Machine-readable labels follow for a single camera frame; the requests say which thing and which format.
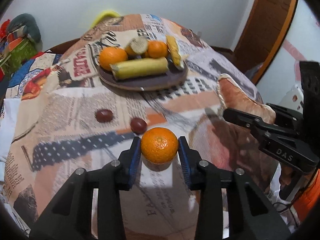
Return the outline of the peeled pomelo segment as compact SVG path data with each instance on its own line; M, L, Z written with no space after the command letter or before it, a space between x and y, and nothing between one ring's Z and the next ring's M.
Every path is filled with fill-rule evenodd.
M275 111L270 106L251 99L228 74L219 76L217 96L223 109L233 108L259 116L267 124L275 123Z

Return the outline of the mandarin orange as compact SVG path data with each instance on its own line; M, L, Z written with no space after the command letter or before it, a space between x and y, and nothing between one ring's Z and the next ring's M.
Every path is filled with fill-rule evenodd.
M141 152L149 162L162 165L171 162L178 152L178 139L169 129L155 127L141 138Z
M168 46L162 41L149 41L148 42L148 55L153 59L167 57Z

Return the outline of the dark red jujube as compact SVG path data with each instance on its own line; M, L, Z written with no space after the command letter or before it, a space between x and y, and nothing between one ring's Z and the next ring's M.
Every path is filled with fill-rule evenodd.
M105 123L113 120L113 112L109 109L99 109L95 113L97 122Z
M130 122L132 132L143 134L147 130L147 123L141 118L132 118Z

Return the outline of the dark purple plate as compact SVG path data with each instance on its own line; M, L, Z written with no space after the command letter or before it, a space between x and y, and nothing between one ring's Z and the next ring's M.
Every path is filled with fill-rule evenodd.
M168 89L184 83L188 75L188 67L184 70L178 70L171 60L168 63L169 70L161 75L135 77L131 79L117 81L111 72L99 68L99 77L101 81L109 86L130 91L156 91Z

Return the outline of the pomelo wedge with rind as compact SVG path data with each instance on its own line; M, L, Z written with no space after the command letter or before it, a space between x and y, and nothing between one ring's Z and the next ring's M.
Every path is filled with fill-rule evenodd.
M175 65L175 67L177 69L184 70L184 62L183 62L182 57L180 55L179 47L176 42L176 39L171 35L167 35L166 42L167 42L167 46L169 48L169 52L170 52L173 64Z

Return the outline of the newspaper print tablecloth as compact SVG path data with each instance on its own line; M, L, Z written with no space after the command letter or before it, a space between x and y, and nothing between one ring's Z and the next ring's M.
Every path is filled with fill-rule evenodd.
M103 83L99 53L125 48L135 37L176 39L188 75L184 83L135 92ZM10 80L4 120L15 117L4 170L3 196L17 226L29 234L45 206L79 167L101 168L133 141L130 121L164 127L186 137L200 155L225 170L243 168L268 192L277 162L258 150L245 128L227 123L217 96L221 74L230 75L253 100L262 98L251 81L191 30L154 15L105 20L85 33L61 57L42 55ZM95 118L113 112L111 122Z

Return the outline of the left mandarin on plate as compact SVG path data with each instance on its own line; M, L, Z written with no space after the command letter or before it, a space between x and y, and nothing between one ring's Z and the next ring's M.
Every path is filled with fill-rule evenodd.
M99 54L99 64L106 71L111 71L111 65L126 61L128 55L118 47L106 47Z

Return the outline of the green patterned gift box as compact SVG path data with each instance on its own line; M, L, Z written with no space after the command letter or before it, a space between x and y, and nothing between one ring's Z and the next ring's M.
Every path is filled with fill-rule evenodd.
M9 76L36 54L35 46L27 38L24 38L13 51L9 51L7 46L4 56L1 58L1 70L4 75Z

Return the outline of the yellow chair back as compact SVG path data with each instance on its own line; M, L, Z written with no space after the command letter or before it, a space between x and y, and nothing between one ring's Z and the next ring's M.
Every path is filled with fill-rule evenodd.
M90 28L94 28L97 24L99 24L101 21L107 18L116 18L116 17L120 17L120 15L117 12L113 10L104 10L94 19Z

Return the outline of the orange box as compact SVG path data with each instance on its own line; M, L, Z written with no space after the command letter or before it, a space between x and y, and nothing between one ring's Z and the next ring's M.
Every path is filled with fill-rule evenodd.
M10 42L8 44L9 51L13 51L22 41L23 41L23 38L19 37L14 41Z

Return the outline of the red flower decoration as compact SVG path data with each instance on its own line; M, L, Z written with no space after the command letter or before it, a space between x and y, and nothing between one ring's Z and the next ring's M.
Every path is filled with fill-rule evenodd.
M2 23L1 27L0 27L0 40L3 39L4 37L6 37L6 29L7 26L9 25L10 20L6 20Z

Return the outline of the wooden door frame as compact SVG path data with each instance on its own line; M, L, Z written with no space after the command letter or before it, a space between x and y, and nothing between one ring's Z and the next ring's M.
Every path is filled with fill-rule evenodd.
M291 25L298 0L254 0L234 51L234 65L243 73L261 65L257 83L278 52Z

